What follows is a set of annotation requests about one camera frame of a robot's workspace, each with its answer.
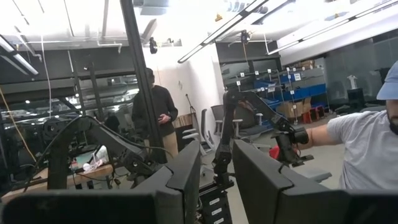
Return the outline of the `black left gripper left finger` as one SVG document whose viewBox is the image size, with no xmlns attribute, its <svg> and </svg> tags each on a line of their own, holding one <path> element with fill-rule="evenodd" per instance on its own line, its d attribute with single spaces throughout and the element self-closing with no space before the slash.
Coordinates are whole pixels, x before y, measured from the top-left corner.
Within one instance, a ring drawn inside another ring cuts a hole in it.
<svg viewBox="0 0 398 224">
<path fill-rule="evenodd" d="M 53 224 L 184 224 L 197 210 L 200 143 L 192 141 L 172 161 L 133 189 L 49 190 L 12 199 L 2 222 Z"/>
</svg>

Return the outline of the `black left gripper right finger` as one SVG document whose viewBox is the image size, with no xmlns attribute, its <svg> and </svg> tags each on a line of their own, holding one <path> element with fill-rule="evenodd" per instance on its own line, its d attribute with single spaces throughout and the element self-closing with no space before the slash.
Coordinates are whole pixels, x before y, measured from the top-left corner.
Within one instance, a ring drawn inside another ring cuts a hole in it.
<svg viewBox="0 0 398 224">
<path fill-rule="evenodd" d="M 397 223 L 397 191 L 332 190 L 235 140 L 234 172 L 249 223 Z"/>
</svg>

